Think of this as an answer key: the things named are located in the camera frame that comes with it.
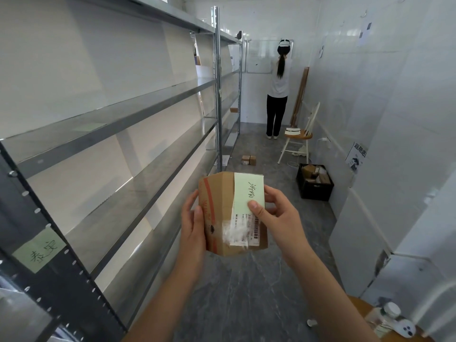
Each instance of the black plastic crate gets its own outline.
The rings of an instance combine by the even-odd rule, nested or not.
[[[302,167],[306,165],[307,164],[305,163],[301,163],[299,165],[298,175],[296,176],[296,181],[298,182],[298,188],[301,198],[328,201],[329,197],[331,196],[331,192],[333,191],[334,183],[325,166],[314,164],[314,166],[320,166],[326,170],[329,176],[329,181],[331,182],[330,184],[306,181],[302,173]]]

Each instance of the white bottle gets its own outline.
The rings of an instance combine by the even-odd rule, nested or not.
[[[384,307],[374,307],[364,319],[373,332],[382,338],[393,329],[393,324],[399,315],[399,306],[393,302],[388,302]]]

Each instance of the shelf upright post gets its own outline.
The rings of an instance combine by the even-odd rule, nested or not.
[[[239,94],[237,96],[237,111],[239,115],[237,116],[237,134],[241,132],[241,96],[242,96],[242,55],[244,47],[244,32],[241,31],[241,44],[239,45]]]
[[[126,327],[0,143],[0,277],[77,341],[119,342]]]
[[[221,60],[220,60],[220,17],[218,6],[211,7],[212,25],[214,27],[214,65],[215,65],[215,112],[217,116],[217,136],[215,148],[217,149],[217,172],[223,170],[222,167],[222,98],[220,91],[221,84]]]

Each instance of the black pants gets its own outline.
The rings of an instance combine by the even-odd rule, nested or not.
[[[280,133],[280,126],[282,125],[282,118],[285,114],[285,107],[287,97],[275,98],[268,95],[266,103],[266,110],[268,112],[268,126],[266,128],[266,135],[277,137]]]

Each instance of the black hair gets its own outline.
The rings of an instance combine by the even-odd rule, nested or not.
[[[277,76],[282,79],[284,75],[284,70],[285,70],[285,57],[284,55],[287,55],[290,52],[290,47],[278,47],[277,52],[280,55],[279,58],[279,66],[277,67]]]

